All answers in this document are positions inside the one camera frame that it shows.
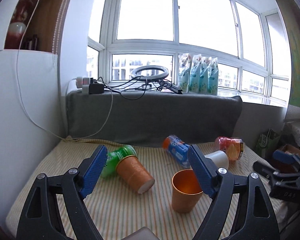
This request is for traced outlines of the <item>orange paper cup with gold rim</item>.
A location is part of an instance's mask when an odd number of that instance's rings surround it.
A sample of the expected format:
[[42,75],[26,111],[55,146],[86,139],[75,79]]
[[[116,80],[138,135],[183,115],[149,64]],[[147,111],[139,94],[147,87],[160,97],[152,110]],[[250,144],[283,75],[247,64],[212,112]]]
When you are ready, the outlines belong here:
[[200,200],[203,191],[192,169],[178,171],[171,179],[172,209],[178,213],[190,212]]

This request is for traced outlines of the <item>white plastic cup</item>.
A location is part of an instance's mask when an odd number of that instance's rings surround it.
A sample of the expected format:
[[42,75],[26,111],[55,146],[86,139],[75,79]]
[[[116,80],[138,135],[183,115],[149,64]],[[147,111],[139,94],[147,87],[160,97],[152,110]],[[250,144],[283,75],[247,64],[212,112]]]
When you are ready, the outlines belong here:
[[205,157],[211,159],[218,168],[229,168],[228,156],[221,150],[206,154]]

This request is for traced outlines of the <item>orange paper cup lying down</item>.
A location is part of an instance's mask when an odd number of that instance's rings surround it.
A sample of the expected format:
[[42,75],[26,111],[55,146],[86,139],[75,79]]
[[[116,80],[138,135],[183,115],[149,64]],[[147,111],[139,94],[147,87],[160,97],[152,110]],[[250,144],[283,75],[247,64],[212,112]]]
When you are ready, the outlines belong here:
[[155,179],[134,155],[123,158],[116,172],[138,194],[145,193],[155,184]]

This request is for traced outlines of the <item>green paper bag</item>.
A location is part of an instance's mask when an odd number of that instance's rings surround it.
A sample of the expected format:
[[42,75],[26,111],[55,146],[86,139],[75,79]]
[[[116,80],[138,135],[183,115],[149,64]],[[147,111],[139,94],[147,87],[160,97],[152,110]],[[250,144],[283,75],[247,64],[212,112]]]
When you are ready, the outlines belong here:
[[272,129],[261,133],[255,146],[256,154],[266,159],[267,155],[276,150],[280,137],[281,135]]

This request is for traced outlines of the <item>red orange snack bottle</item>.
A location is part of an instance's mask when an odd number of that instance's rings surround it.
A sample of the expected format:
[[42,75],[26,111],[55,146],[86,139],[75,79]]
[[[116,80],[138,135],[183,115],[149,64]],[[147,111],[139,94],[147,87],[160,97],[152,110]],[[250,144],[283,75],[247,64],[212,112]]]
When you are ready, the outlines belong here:
[[243,154],[244,143],[239,138],[217,137],[215,150],[223,151],[230,161],[237,161]]

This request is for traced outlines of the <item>white cabinet side panel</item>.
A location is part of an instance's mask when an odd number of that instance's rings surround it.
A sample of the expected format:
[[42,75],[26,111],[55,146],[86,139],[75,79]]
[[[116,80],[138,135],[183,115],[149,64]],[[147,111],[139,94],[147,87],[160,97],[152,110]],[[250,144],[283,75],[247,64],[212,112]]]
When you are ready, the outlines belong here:
[[58,96],[58,57],[0,51],[0,226],[64,126]]

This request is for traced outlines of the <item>green plastic bottle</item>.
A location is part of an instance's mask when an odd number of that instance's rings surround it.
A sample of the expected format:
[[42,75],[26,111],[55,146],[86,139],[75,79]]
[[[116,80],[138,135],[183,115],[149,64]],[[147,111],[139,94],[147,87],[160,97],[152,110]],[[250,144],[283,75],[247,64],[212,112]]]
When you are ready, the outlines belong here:
[[136,150],[131,145],[124,145],[113,152],[107,153],[107,161],[101,172],[102,178],[107,178],[116,173],[116,167],[125,157],[138,156]]

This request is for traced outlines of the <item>blue labelled bottle orange cap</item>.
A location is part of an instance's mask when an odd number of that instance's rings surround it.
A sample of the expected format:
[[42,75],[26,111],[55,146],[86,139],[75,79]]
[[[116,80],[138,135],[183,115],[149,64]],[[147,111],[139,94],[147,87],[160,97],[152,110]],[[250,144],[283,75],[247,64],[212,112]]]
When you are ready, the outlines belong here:
[[162,148],[169,153],[183,168],[190,168],[188,160],[189,145],[176,135],[169,135],[162,143]]

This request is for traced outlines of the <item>teal refill pouch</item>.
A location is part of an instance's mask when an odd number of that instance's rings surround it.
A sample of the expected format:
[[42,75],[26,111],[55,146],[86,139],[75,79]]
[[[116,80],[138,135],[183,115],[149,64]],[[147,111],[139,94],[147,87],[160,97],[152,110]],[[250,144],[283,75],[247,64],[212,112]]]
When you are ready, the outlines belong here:
[[192,56],[189,53],[179,55],[178,88],[182,93],[188,92]]
[[207,93],[209,66],[210,66],[210,58],[203,57],[201,61],[200,76],[199,76],[199,89],[198,89],[199,94]]
[[198,93],[199,90],[199,77],[202,65],[202,55],[197,54],[192,58],[192,66],[190,70],[189,92]]
[[217,95],[218,90],[218,58],[215,57],[211,60],[208,74],[207,93]]

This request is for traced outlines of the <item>black power adapter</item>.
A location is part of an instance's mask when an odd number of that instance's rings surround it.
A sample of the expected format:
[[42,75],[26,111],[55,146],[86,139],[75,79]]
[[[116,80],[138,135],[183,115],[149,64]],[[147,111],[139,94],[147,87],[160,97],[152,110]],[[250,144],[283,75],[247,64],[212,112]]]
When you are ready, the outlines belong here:
[[88,94],[102,94],[104,93],[104,84],[97,82],[91,78],[88,86]]

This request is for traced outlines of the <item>grey back cushion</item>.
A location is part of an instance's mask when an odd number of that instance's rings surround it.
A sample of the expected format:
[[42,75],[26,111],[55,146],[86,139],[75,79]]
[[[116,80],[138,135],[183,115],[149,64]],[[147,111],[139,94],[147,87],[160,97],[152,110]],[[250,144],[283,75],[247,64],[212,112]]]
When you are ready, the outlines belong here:
[[87,95],[76,91],[66,98],[72,138],[143,147],[160,147],[169,135],[188,144],[231,137],[242,108],[240,96],[140,91]]

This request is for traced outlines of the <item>white power strip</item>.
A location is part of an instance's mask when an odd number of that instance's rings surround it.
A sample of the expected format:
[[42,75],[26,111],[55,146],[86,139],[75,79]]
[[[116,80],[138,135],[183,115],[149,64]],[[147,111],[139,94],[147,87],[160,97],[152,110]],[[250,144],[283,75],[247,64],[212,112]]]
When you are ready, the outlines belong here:
[[81,89],[83,94],[89,94],[89,87],[93,83],[92,77],[77,77],[76,78],[76,87]]

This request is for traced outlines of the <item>red white vase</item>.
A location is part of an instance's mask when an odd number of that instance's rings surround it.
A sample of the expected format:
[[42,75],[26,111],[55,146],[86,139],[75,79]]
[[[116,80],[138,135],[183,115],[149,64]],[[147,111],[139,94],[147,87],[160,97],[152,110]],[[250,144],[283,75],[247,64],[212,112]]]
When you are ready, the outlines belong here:
[[8,27],[5,49],[18,49],[21,38],[33,12],[34,3],[31,0],[19,0],[14,9]]

